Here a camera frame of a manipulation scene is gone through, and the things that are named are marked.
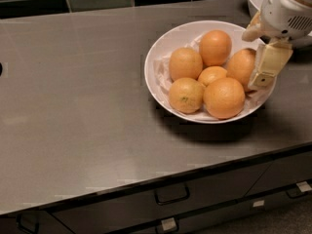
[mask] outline prosthetic hand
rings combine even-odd
[[[249,42],[261,36],[270,38],[256,50],[249,88],[268,86],[292,56],[292,40],[305,37],[311,30],[312,0],[264,0],[242,36]]]

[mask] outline bowl of oranges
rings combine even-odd
[[[217,20],[183,24],[161,36],[144,66],[149,92],[168,111],[191,122],[220,124],[244,118],[272,94],[276,79],[251,91],[255,51],[245,28]]]

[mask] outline orange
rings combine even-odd
[[[169,72],[175,81],[182,77],[197,79],[203,70],[203,61],[198,52],[191,48],[178,48],[169,60]]]
[[[204,92],[207,111],[218,119],[236,116],[244,108],[245,92],[242,84],[233,78],[220,78]]]
[[[248,92],[248,84],[254,70],[255,50],[246,48],[236,52],[226,64],[227,76],[238,80]]]
[[[230,36],[222,30],[206,33],[199,43],[199,53],[206,66],[221,66],[228,59],[232,50]]]
[[[196,112],[203,105],[205,87],[192,78],[180,78],[169,89],[169,104],[182,113]]]
[[[197,80],[207,87],[213,81],[226,77],[226,73],[227,70],[221,66],[210,66],[201,72]]]

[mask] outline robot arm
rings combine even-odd
[[[249,87],[258,90],[269,85],[292,56],[292,40],[311,31],[312,0],[264,0],[242,36],[245,41],[261,36],[270,38],[256,51]]]

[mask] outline gray countertop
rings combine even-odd
[[[238,122],[186,123],[147,90],[144,60],[162,34],[195,20],[246,26],[246,8],[211,0],[0,20],[0,214],[311,141],[309,48]]]

